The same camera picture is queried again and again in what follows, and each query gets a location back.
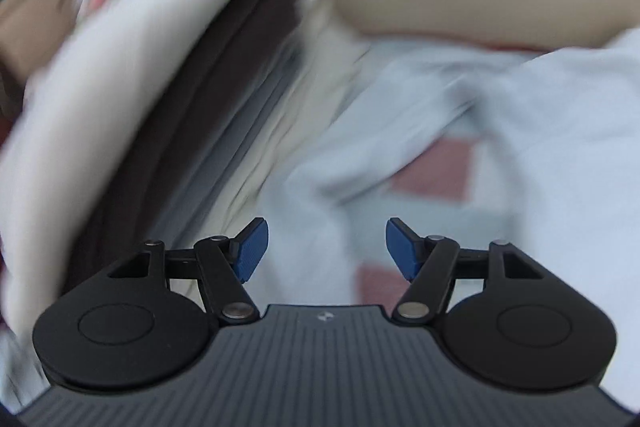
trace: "bed sheet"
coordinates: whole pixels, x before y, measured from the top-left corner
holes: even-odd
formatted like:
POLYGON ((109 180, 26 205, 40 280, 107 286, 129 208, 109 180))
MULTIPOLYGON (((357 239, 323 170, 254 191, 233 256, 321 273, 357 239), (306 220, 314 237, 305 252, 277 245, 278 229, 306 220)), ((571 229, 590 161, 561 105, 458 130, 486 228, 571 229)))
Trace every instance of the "bed sheet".
MULTIPOLYGON (((452 46, 466 47, 435 39, 373 41, 343 109, 395 58, 452 46)), ((390 311, 408 287, 386 250, 385 224, 390 217, 400 217, 422 236, 451 237, 463 248, 486 248, 494 239, 510 237, 515 202, 509 171, 501 166, 497 154, 469 110, 411 164, 348 201, 345 211, 358 262, 356 287, 362 304, 382 304, 390 311)), ((450 306, 481 290, 481 281, 458 281, 450 306)))

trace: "white cloth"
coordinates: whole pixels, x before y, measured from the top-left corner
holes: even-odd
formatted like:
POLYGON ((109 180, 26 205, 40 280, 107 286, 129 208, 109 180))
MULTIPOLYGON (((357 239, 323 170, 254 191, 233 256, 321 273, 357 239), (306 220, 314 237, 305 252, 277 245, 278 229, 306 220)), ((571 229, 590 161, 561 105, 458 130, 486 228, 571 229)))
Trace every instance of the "white cloth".
POLYGON ((31 344, 20 343, 0 328, 0 402, 18 414, 49 388, 40 360, 31 344))
POLYGON ((0 158, 2 315, 57 297, 70 243, 148 110, 229 0, 114 0, 53 60, 0 158))
POLYGON ((640 30, 604 50, 415 53, 387 67, 258 199, 270 247, 256 270, 276 299, 352 303, 340 204, 413 160, 470 104, 521 192, 525 252, 603 309, 618 347, 603 387, 640 408, 640 30))

